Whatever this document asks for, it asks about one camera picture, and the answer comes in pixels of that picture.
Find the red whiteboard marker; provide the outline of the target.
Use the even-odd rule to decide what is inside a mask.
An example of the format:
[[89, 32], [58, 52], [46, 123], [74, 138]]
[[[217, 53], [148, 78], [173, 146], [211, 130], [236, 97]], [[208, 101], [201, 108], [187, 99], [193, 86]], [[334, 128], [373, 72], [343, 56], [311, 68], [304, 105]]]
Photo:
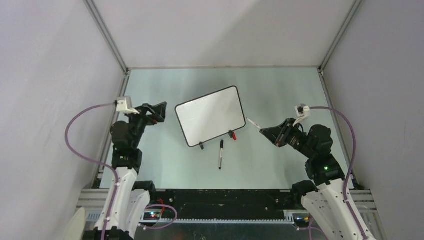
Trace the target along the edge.
[[254, 122], [253, 120], [251, 120], [250, 118], [246, 118], [246, 120], [248, 121], [248, 122], [250, 122], [253, 126], [255, 126], [256, 128], [258, 128], [259, 130], [261, 130], [262, 129], [262, 127], [261, 126], [259, 126], [256, 122]]

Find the white board black frame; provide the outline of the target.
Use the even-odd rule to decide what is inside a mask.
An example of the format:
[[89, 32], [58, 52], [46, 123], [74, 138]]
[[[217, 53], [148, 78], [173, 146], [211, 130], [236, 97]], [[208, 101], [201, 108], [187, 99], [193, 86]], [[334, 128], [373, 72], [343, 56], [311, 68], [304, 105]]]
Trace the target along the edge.
[[180, 103], [174, 108], [188, 147], [230, 135], [246, 126], [239, 89], [232, 85]]

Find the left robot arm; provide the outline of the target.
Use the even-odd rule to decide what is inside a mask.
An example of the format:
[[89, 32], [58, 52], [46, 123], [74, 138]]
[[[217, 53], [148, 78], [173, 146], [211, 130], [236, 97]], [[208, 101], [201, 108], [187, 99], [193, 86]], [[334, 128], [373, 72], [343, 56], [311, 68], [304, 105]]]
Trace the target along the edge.
[[117, 112], [128, 120], [110, 127], [113, 179], [99, 220], [94, 229], [83, 233], [82, 239], [132, 240], [145, 208], [156, 206], [158, 194], [152, 191], [153, 182], [137, 180], [143, 157], [139, 143], [146, 127], [165, 121], [167, 105], [164, 101], [133, 108], [123, 100], [116, 101]]

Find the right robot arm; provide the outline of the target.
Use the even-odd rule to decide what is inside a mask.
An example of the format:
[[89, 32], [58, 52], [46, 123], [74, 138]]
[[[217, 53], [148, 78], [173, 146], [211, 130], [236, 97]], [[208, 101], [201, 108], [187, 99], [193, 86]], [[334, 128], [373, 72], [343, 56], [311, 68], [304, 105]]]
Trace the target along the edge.
[[291, 187], [291, 204], [305, 209], [329, 240], [373, 240], [372, 232], [345, 187], [346, 176], [332, 154], [331, 129], [313, 125], [305, 133], [294, 118], [259, 131], [274, 146], [290, 146], [306, 157], [308, 180]]

